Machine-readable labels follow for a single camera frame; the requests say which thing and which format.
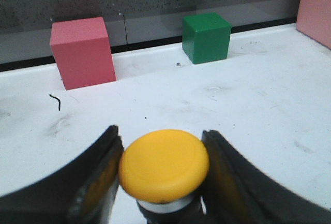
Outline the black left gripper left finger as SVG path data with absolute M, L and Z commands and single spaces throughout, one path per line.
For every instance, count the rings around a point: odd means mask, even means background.
M 76 159 L 29 186 L 1 197 L 1 223 L 108 223 L 124 151 L 118 127 Z

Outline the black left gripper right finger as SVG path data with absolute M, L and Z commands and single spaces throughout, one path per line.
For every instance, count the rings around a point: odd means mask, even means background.
M 281 186 L 219 132 L 204 131 L 210 168 L 203 189 L 207 223 L 330 223 L 330 211 Z

